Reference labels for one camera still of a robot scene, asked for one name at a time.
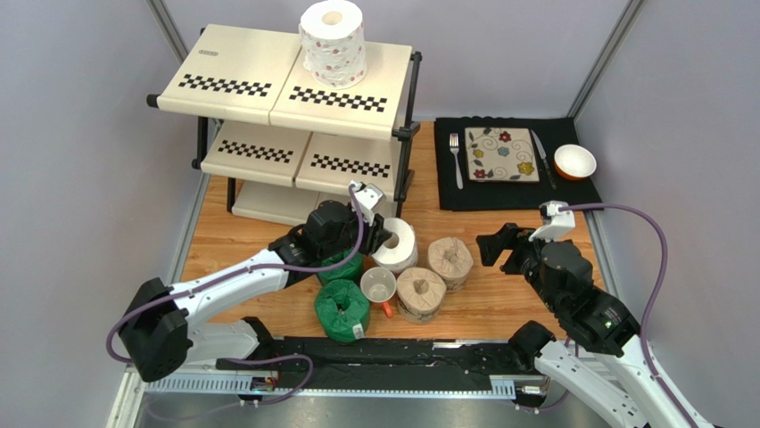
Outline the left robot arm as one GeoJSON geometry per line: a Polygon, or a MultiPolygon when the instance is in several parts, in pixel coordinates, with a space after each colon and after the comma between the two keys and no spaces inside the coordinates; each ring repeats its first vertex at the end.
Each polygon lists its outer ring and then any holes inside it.
{"type": "Polygon", "coordinates": [[[143,381],[158,381],[190,361],[202,342],[192,333],[218,313],[324,272],[333,256],[372,255],[391,236],[383,216],[367,219],[349,204],[324,202],[305,223],[232,267],[184,283],[144,282],[109,336],[120,338],[143,381]]]}

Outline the plain white paper towel roll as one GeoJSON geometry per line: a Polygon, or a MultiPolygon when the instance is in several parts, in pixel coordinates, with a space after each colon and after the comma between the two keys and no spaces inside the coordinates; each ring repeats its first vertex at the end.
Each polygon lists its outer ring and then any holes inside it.
{"type": "Polygon", "coordinates": [[[401,218],[387,218],[384,228],[392,236],[372,255],[373,261],[399,275],[417,264],[417,237],[413,227],[401,218]]]}

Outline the floral white paper towel roll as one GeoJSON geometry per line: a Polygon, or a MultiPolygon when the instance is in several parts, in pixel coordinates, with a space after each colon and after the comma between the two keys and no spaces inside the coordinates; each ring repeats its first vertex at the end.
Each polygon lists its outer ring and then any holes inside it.
{"type": "Polygon", "coordinates": [[[368,75],[364,17],[352,1],[321,1],[302,14],[303,67],[322,86],[345,89],[368,75]]]}

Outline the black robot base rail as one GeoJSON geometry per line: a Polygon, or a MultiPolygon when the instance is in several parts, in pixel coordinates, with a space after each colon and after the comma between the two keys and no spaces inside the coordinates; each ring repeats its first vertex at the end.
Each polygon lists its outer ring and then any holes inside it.
{"type": "Polygon", "coordinates": [[[546,376],[518,366],[506,342],[362,339],[340,343],[328,338],[284,337],[261,344],[252,362],[277,375],[277,386],[330,391],[491,391],[512,381],[544,389],[546,376]]]}

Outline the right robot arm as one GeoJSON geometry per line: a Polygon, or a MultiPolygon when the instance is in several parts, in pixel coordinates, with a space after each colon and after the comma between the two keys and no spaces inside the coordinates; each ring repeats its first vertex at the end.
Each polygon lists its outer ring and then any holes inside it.
{"type": "Polygon", "coordinates": [[[546,241],[534,229],[505,224],[476,238],[481,262],[492,266],[504,250],[506,275],[520,275],[557,319],[567,337],[615,377],[611,383],[586,366],[553,333],[530,321],[508,344],[512,360],[559,382],[612,427],[708,427],[708,422],[641,347],[636,317],[598,288],[592,264],[569,240],[546,241]]]}

